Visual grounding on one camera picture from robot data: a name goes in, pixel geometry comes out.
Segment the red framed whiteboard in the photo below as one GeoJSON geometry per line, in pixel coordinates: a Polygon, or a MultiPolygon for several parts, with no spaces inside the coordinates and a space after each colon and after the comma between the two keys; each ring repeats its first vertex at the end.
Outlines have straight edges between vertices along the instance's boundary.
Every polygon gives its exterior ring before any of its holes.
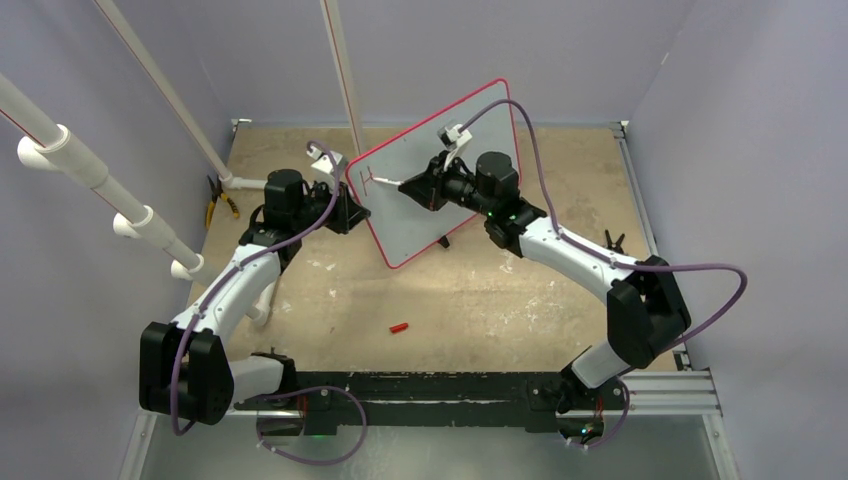
{"type": "Polygon", "coordinates": [[[345,178],[367,209],[368,227],[385,264],[397,269],[486,211],[473,200],[482,176],[478,158],[488,152],[512,163],[519,184],[510,87],[492,80],[352,160],[345,178]],[[460,200],[472,200],[470,207],[460,200]]]}

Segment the red whiteboard marker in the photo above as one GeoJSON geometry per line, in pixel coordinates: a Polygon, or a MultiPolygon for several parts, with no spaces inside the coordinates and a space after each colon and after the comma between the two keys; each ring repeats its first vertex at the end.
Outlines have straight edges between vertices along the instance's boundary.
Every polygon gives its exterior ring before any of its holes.
{"type": "Polygon", "coordinates": [[[378,176],[373,176],[373,175],[369,177],[369,180],[371,180],[375,183],[378,183],[378,184],[389,185],[389,186],[392,186],[392,187],[399,187],[399,186],[403,185],[403,183],[404,183],[403,181],[392,180],[392,179],[389,179],[389,178],[378,177],[378,176]]]}

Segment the red marker cap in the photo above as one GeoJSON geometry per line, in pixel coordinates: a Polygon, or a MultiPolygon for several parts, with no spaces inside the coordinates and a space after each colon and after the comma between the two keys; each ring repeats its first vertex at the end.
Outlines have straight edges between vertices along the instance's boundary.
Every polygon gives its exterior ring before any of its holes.
{"type": "Polygon", "coordinates": [[[400,332],[407,330],[408,328],[409,328],[409,324],[404,322],[404,323],[400,323],[400,324],[391,326],[389,328],[389,331],[392,334],[397,334],[397,333],[400,333],[400,332]]]}

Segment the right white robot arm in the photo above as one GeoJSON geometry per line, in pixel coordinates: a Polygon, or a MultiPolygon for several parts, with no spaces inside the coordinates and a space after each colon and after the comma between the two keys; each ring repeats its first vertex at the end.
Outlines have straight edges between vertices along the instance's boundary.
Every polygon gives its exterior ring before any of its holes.
{"type": "Polygon", "coordinates": [[[474,169],[440,154],[398,190],[426,210],[454,204],[484,217],[499,248],[568,277],[606,307],[606,338],[561,372],[557,410],[592,407],[601,387],[631,369],[644,369],[690,327],[691,317],[665,260],[638,261],[571,236],[551,214],[526,200],[511,158],[482,154],[474,169]]]}

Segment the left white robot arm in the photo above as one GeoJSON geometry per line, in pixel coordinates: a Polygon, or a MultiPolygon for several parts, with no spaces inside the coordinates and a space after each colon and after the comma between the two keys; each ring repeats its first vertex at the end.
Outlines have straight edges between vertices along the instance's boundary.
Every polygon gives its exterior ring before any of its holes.
{"type": "Polygon", "coordinates": [[[214,425],[233,405],[255,397],[275,409],[292,405],[298,395],[293,359],[259,352],[231,361],[225,345],[306,235],[320,228],[347,234],[369,214],[339,178],[307,183],[297,170],[272,172],[227,268],[185,311],[142,332],[141,408],[175,422],[214,425]]]}

